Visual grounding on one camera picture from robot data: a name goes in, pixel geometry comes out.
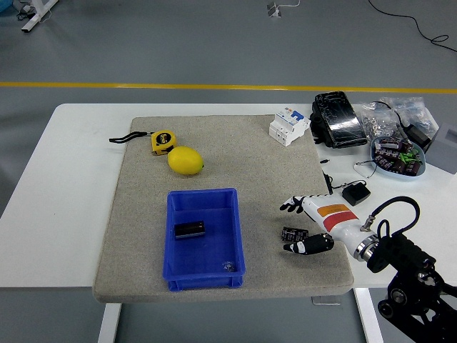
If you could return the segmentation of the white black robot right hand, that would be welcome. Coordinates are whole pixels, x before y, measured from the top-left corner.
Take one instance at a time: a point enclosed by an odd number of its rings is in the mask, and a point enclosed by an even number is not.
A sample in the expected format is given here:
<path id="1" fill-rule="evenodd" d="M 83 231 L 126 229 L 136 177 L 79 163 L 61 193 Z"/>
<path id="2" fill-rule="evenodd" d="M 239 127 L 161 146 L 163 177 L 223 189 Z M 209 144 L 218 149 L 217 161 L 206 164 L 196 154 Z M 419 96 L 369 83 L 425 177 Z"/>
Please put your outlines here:
<path id="1" fill-rule="evenodd" d="M 302 242 L 285 245 L 287 251 L 317 254 L 329 250 L 330 241 L 340 241 L 355 259 L 368 261 L 378 244 L 378 237 L 370 229 L 370 224 L 363 223 L 336 194 L 293 196 L 280 206 L 280 210 L 304 213 L 323 230 L 322 234 Z"/>

